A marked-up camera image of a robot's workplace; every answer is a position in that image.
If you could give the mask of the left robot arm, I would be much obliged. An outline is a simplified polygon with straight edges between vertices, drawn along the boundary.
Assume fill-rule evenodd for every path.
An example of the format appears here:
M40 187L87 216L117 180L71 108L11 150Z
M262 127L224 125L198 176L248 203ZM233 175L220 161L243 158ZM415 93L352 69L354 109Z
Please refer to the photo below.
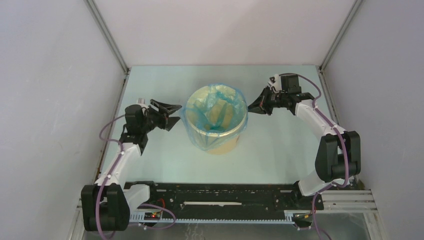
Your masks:
M81 205L84 228L88 232L124 231L130 221L131 212L140 205L153 208L158 194L146 184L135 184L124 190L130 168L138 161L148 143L148 133L156 128L170 131L180 120L173 113L181 105L150 100L147 105L140 98L136 104L125 108L122 118L125 123L119 139L115 159L94 184L81 190Z

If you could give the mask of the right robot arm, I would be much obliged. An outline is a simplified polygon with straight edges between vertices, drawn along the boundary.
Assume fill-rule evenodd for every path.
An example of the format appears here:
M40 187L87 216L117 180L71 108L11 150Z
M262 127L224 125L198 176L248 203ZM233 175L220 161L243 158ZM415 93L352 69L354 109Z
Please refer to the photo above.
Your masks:
M282 73L270 77L259 97L248 106L250 113L268 115L276 108L285 108L307 124L319 140L314 170L296 184L291 204L304 209L311 196L331 187L344 188L349 179L361 172L361 138L356 131L347 131L327 117L318 107L318 97L303 92L297 73Z

